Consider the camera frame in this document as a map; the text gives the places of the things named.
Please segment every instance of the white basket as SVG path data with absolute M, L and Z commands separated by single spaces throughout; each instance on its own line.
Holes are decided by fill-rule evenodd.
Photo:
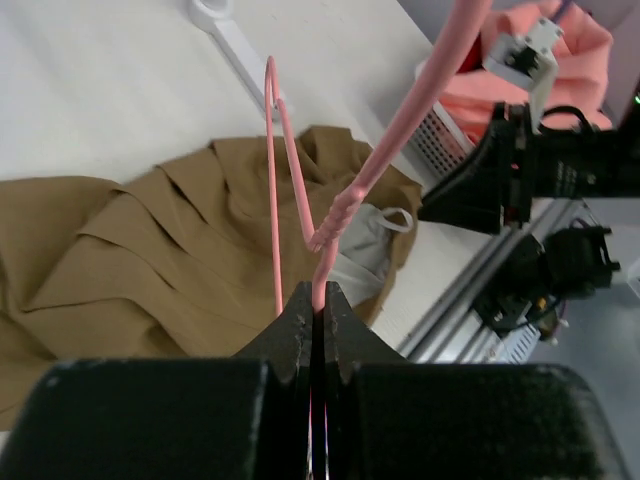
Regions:
M 416 68 L 416 74 L 422 65 Z M 473 144 L 458 128 L 440 102 L 422 121 L 409 143 L 419 158 L 439 180 L 455 170 L 473 149 Z M 517 330 L 503 339 L 499 354 L 487 361 L 526 363 L 535 348 L 540 332 L 534 327 Z

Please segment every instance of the crumpled cloth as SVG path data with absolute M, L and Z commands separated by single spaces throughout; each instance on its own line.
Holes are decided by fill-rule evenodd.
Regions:
M 491 12 L 480 30 L 483 58 L 501 33 L 524 35 L 541 16 L 550 17 L 560 0 L 525 3 L 510 10 Z M 558 75 L 546 107 L 573 105 L 601 129 L 611 121 L 598 110 L 608 83 L 609 53 L 613 37 L 575 3 L 559 21 L 564 36 L 553 47 Z M 528 94 L 486 70 L 458 74 L 449 82 L 440 103 L 458 127 L 477 143 L 484 135 L 494 104 L 522 104 Z M 570 115 L 553 115 L 543 120 L 550 128 L 566 129 L 577 124 Z
M 348 130 L 297 140 L 316 225 L 371 149 Z M 285 298 L 318 255 L 302 240 L 284 143 L 276 140 Z M 416 218 L 420 187 L 389 168 L 365 199 Z M 128 183 L 88 177 L 0 183 L 0 430 L 55 361 L 232 355 L 274 319 L 264 138 L 217 140 Z M 393 236 L 385 288 L 415 229 Z

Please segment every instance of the pink cloth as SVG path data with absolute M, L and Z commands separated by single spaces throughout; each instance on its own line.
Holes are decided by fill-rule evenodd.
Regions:
M 500 33 L 523 35 L 540 16 L 550 17 L 560 3 L 560 0 L 546 0 L 491 12 L 480 31 L 483 58 Z M 564 37 L 553 48 L 558 76 L 546 107 L 573 105 L 582 110 L 591 123 L 602 129 L 611 128 L 610 120 L 598 109 L 607 89 L 613 37 L 575 4 L 569 7 L 559 25 Z M 440 103 L 469 138 L 477 142 L 484 134 L 496 102 L 522 104 L 527 98 L 527 92 L 519 87 L 485 70 L 477 70 L 456 75 L 441 95 Z M 576 121 L 568 115 L 554 115 L 543 123 L 551 128 L 571 128 Z

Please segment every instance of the red object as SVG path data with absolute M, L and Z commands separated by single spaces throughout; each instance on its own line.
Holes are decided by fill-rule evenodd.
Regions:
M 467 58 L 464 59 L 458 73 L 471 72 L 482 67 L 482 43 L 480 42 L 480 35 L 473 42 L 471 50 L 467 54 Z

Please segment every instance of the tabletop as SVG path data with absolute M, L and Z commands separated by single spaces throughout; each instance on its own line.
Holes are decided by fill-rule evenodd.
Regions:
M 348 127 L 375 144 L 431 48 L 397 2 L 236 2 L 233 18 L 276 59 L 296 131 Z M 126 181 L 212 138 L 264 134 L 264 118 L 184 0 L 0 4 L 0 178 Z M 425 188 L 405 151 L 394 160 Z M 420 223 L 373 329 L 397 346 L 486 237 Z

